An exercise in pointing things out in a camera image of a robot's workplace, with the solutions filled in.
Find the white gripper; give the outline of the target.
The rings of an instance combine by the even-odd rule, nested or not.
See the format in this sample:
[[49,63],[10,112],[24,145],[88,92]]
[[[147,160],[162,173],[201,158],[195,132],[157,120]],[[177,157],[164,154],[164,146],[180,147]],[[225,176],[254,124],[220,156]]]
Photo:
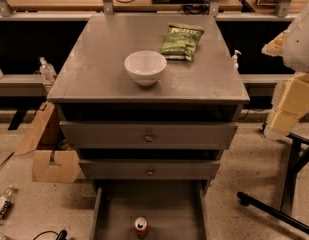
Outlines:
[[297,72],[275,86],[267,118],[268,135],[287,135],[309,111],[309,3],[286,32],[265,44],[261,52],[272,57],[283,55],[284,65]]

